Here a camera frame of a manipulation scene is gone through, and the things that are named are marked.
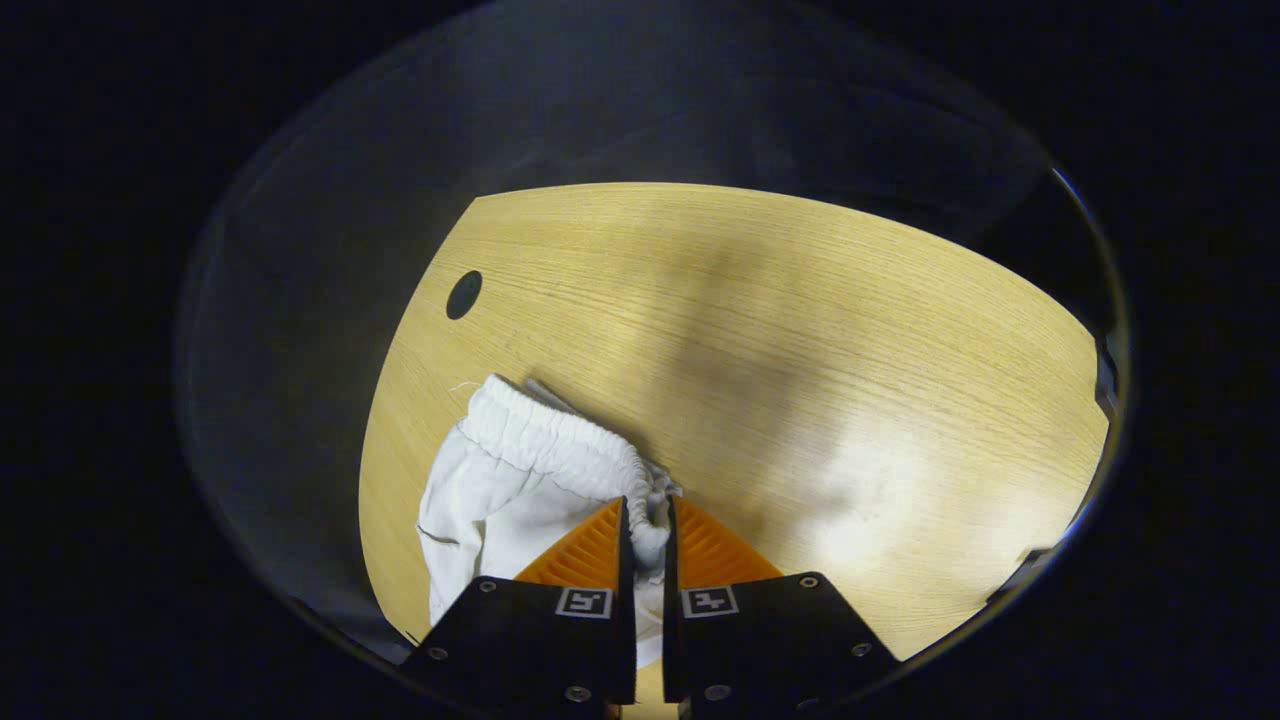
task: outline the wooden table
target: wooden table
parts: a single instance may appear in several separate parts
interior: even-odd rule
[[[483,290],[449,320],[468,270]],[[360,474],[369,575],[420,642],[413,524],[436,448],[465,383],[532,377],[780,570],[826,573],[906,659],[1059,539],[1106,436],[1096,368],[1089,333],[1030,283],[874,215],[666,183],[480,197],[383,366]],[[675,717],[658,664],[637,685],[627,716]]]

